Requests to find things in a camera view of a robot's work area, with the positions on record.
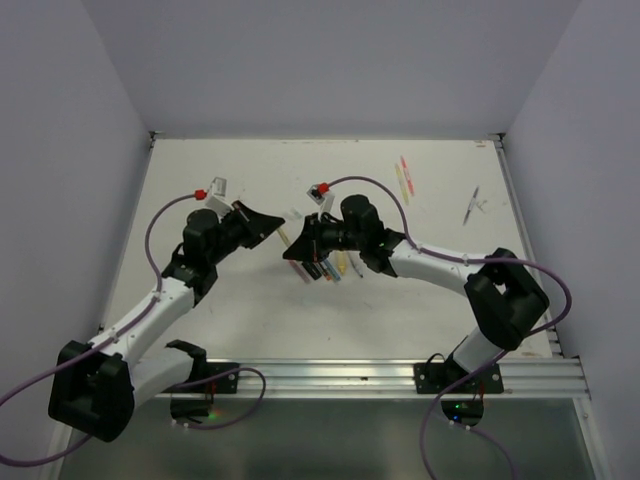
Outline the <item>yellow highlighter pen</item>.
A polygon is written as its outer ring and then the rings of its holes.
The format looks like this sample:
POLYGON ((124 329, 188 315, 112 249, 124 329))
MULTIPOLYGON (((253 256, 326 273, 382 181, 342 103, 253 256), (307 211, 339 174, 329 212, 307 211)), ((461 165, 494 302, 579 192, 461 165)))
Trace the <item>yellow highlighter pen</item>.
POLYGON ((346 253, 343 251, 336 252, 337 269, 341 276, 344 276, 347 270, 346 253))

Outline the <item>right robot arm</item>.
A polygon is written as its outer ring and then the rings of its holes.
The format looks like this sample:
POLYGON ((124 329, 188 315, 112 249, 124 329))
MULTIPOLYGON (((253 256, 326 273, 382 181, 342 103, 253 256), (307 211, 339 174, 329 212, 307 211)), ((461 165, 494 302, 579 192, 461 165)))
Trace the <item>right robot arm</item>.
POLYGON ((546 293, 507 249, 496 249, 478 264, 458 263, 452 253, 429 256, 407 234, 385 227, 364 195, 347 197, 340 209, 340 219, 329 213, 306 216, 283 258, 316 262, 334 251, 354 251, 375 273, 426 281, 466 297, 476 328, 443 365, 442 376, 454 391, 464 393, 476 386, 480 368, 516 350, 549 307, 546 293))

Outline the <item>clear blue pen cap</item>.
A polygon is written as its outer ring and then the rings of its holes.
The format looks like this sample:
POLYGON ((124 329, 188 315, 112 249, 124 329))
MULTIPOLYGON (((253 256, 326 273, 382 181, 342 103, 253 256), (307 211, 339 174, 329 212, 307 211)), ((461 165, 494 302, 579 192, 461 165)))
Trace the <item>clear blue pen cap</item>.
POLYGON ((304 215, 301 214, 297 209, 295 208, 290 208, 286 213, 285 213, 285 217, 288 220, 291 221, 298 221, 298 220, 303 220, 304 219, 304 215))

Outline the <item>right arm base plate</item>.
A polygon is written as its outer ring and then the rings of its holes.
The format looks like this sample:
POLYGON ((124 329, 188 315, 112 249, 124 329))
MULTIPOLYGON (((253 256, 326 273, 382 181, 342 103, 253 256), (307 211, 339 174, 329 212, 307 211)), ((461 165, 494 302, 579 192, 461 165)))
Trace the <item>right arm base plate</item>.
MULTIPOLYGON (((436 362, 441 354, 413 364, 413 380, 418 394, 437 394, 467 375, 452 360, 436 362)), ((501 394, 505 391, 498 365, 492 365, 452 390, 454 394, 501 394)))

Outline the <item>red orange-tipped pen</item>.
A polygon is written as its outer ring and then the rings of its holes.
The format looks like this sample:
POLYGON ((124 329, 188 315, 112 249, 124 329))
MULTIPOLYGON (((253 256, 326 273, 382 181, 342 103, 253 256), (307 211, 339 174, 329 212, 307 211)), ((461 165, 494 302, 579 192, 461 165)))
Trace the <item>red orange-tipped pen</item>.
POLYGON ((333 277, 332 277, 331 273, 329 272, 329 270, 325 267, 325 265, 323 263, 318 263, 318 267, 322 271, 322 274, 326 278, 327 281, 333 281, 333 277))

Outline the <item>blue capped white pen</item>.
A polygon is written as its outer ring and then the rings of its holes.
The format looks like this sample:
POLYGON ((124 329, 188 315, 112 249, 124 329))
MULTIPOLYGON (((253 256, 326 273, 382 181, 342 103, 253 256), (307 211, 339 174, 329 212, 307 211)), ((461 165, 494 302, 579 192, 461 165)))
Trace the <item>blue capped white pen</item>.
POLYGON ((362 270, 361 270, 359 264, 357 263, 357 261, 355 260, 354 256, 351 253, 348 253, 348 258, 349 258, 349 262, 351 264, 351 267, 353 268, 355 273, 359 276, 359 278, 363 278, 364 275, 362 273, 362 270))

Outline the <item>pale yellow pen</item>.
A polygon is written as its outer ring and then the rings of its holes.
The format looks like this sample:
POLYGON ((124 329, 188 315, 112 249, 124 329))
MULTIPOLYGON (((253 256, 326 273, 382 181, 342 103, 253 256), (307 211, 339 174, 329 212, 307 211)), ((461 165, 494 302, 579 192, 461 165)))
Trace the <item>pale yellow pen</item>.
POLYGON ((285 231, 280 227, 277 229, 277 233, 283 241, 284 245, 289 247, 291 245, 289 238, 287 237, 285 231))

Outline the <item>pink clear pen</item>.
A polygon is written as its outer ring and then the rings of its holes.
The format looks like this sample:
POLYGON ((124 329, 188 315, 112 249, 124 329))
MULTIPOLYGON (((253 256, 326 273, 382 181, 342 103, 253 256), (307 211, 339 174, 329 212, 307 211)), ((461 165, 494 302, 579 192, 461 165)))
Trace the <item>pink clear pen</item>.
POLYGON ((305 284, 311 283, 306 271, 296 261, 290 261, 290 265, 305 284))

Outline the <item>black highlighter body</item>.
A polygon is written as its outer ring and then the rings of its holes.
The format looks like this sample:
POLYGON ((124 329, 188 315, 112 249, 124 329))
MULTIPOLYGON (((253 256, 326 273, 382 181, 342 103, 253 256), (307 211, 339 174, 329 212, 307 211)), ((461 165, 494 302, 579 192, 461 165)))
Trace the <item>black highlighter body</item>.
POLYGON ((313 280, 318 280, 323 277, 321 271, 313 263, 303 262, 302 266, 313 280))

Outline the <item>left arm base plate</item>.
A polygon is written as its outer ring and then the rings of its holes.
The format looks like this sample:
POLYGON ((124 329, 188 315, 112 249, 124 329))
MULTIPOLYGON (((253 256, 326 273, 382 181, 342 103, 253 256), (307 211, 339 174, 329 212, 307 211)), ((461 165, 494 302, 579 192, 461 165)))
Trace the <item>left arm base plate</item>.
POLYGON ((186 386, 171 386, 163 393, 235 394, 238 387, 240 364, 235 362, 207 363, 200 373, 191 376, 186 386))

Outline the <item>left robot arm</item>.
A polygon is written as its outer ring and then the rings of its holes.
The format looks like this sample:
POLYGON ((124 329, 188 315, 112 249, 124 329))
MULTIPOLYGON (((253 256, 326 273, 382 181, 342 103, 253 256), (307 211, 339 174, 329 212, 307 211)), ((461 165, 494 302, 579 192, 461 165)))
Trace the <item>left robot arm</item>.
POLYGON ((218 279, 218 264, 238 248, 253 249, 284 224, 240 201, 224 213, 191 212, 182 240, 155 288, 111 328, 58 355, 48 415, 104 442, 115 440, 136 408, 166 390, 193 393, 212 382, 205 349, 173 340, 154 358, 150 347, 193 310, 218 279))

